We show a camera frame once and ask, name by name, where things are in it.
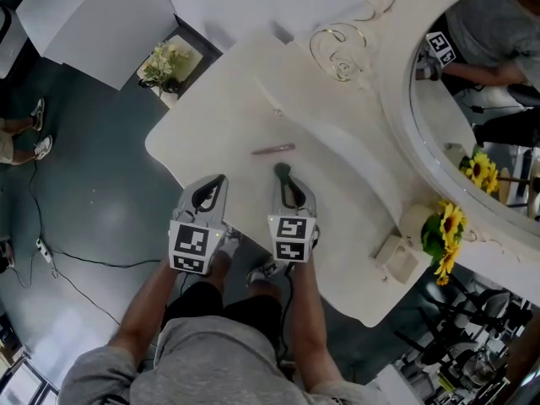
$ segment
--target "white flowers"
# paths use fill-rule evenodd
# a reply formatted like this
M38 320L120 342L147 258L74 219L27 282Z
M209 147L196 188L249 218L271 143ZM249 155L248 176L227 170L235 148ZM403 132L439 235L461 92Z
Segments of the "white flowers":
M173 72L190 56L189 51L181 51L174 44L158 44L143 65L144 80L162 88Z

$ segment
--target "gray floor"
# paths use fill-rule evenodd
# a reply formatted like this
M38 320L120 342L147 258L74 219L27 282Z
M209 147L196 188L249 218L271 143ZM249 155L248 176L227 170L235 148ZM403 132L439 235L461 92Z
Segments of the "gray floor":
M128 264L163 257L168 220L181 188L144 148L148 132L166 113L157 96L140 89L135 78L116 92L43 59L19 87L3 94L5 116L10 118L27 115L40 96L47 99L43 133L52 134L56 141L50 155L38 164L34 185L47 244L104 262ZM16 143L29 148L34 139L34 133L26 133ZM40 228L27 187L33 171L32 164L0 170L0 232L13 237L24 284L29 282ZM240 249L225 300L246 296L243 278L261 254L253 244ZM118 270L64 256L55 256L55 261L58 270L116 319L154 268ZM373 329L325 306L330 350L347 378L366 383L408 349L393 336L394 330L412 338L425 332L414 308L425 305L420 293L426 289L434 289L432 272ZM0 300L33 365L56 386L78 355L105 343L116 328L64 279L54 279L40 256L34 260L29 289L19 285L14 272L0 275Z

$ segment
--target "potted plant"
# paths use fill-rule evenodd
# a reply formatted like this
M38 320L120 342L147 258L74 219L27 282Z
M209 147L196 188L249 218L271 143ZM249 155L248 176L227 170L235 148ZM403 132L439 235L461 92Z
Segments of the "potted plant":
M461 250L466 225L465 214L457 205L441 201L435 210L412 206L400 220L399 228L410 247L432 257L437 284L446 285Z
M190 56L189 51L182 51L174 44L158 44L143 64L143 79L139 84L143 87L158 87L159 97L164 91L178 95L181 82L175 78L175 73Z

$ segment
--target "sunflower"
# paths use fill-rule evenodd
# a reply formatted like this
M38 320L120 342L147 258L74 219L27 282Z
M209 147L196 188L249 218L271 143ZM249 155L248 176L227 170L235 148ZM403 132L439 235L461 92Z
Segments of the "sunflower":
M445 256L440 260L439 268L435 272L435 275L439 276L439 280L446 278L452 272L461 248L460 245L452 245L448 248Z
M444 276L444 277L441 276L440 278L437 279L437 285L439 285L441 287L444 287L449 282L450 282L450 278L448 276Z
M440 232L446 248L454 244L456 234L460 231L459 225L465 228L466 224L467 221L463 211L451 202L445 202L445 212L440 220Z
M491 171L491 161L486 153L476 153L469 161L469 168L465 168L465 176L478 187L482 187Z
M494 165L490 167L488 178L484 182L484 188L488 195L491 195L492 192L499 191L499 172Z

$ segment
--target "power cord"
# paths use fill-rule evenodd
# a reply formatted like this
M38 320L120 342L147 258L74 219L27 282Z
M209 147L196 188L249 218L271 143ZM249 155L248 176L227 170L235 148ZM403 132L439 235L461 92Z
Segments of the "power cord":
M30 289L30 287L32 286L32 269L34 267L34 258L36 255L37 255L37 251L34 252L32 257L30 258L30 278L29 278L28 286L23 284L23 281L20 279L19 271L15 267L11 267L11 269L17 275L17 280L19 281L20 286L23 287L24 289Z
M486 110L505 110L507 108L521 108L521 109L523 109L523 106L521 106L521 105L489 106L489 107L483 107L483 106L479 106L479 105L468 105L468 104L465 104L465 103L463 103L463 105L466 106L472 112L475 112L476 114L483 114L483 112L486 111Z
M102 311L104 314L107 314L118 326L120 326L120 322L118 322L116 320L116 318L111 315L109 312L107 312L105 309L103 309L101 306L97 305L88 295L86 295L83 291L81 291L79 288L77 288L77 286L75 285L75 283L73 283L71 281L70 278L68 278L67 276L64 276L62 274L62 272L60 272L57 268L56 269L56 272L59 276L61 276L62 278L66 279L69 284L75 289L75 291L77 291L79 294L81 294L87 301L89 301L95 308L99 309L100 311Z
M39 136L39 133L38 133L38 138L36 139L36 142L38 143L40 140L40 136ZM37 162L34 160L34 173L32 174L32 176L30 177L30 180L28 182L28 191L30 192L30 195L32 196L32 198L34 199L34 203L35 203L35 206L37 208L37 213L38 213L38 217L39 217L39 222L40 222L40 233L39 233L39 238L40 239L43 239L43 215L42 215L42 212L41 212L41 207L40 207L40 203L38 202L37 200L37 196L35 195L35 193L32 191L32 183L34 182L34 179L35 179L35 176L37 175L37 171L38 171L38 166L37 166ZM53 251L51 250L51 252L54 252L54 253L57 253L57 254L61 254L61 255L64 255L65 257L70 257L72 259L76 259L76 260L79 260L79 261L82 261L82 262L88 262L88 263L91 263L91 264L98 264L98 265L102 265L102 266L105 266L105 267L113 267L113 268L131 268L131 267L137 267L137 266L141 266L143 264L147 264L147 263L151 263L151 262L159 262L159 260L146 260L146 261L142 261L142 262L135 262L134 264L127 264L127 265L122 265L122 264L110 264L109 262L100 262L100 261L94 261L94 260L89 260L89 259L85 259L85 258L82 258L80 256L73 256L73 255L70 255L64 251ZM24 285L20 276L19 276L19 271L16 270L15 268L13 268L13 270L15 271L15 274L17 275L17 279L19 281L19 284L21 287L23 287L24 289L29 289L31 286L32 286L32 270L33 270L33 266L34 266L34 258L35 256L37 255L38 252L35 252L34 255L32 255L32 257L30 258L30 280L29 280L29 284L28 285ZM73 281L68 278L65 274L63 274L62 272L60 272L58 269L57 269L57 266L56 264L54 263L54 261L52 262L52 267L51 267L51 275L54 279L58 279L58 277L62 277L63 279L65 279L72 287L73 289L75 289L75 291L77 291L79 294L81 294L87 301L89 301L96 309L100 310L101 312L107 314L117 325L120 325L120 322L118 322L118 320L113 316L111 315L107 310L103 309L101 306L97 305L88 295L86 295L83 291L81 291L76 285L75 283L73 283Z
M57 254L60 254L60 255L64 255L65 257L69 257L69 258L72 258L74 260L79 260L79 261L82 261L82 262L88 262L90 264L97 264L97 265L100 265L100 266L112 267L112 268L132 268L132 267L142 266L143 264L149 264L151 262L160 262L161 261L161 260L146 260L146 261L141 261L141 262L135 262L134 264L110 264L109 262L94 261L94 260L89 260L89 259L86 259L86 258L81 258L80 256L70 255L67 252L57 251L55 249L50 249L50 251L52 253L57 253Z
M186 273L186 276L184 276L184 281L182 282L182 286L180 287L180 295L184 294L184 285L186 284L187 277L190 275L191 273Z

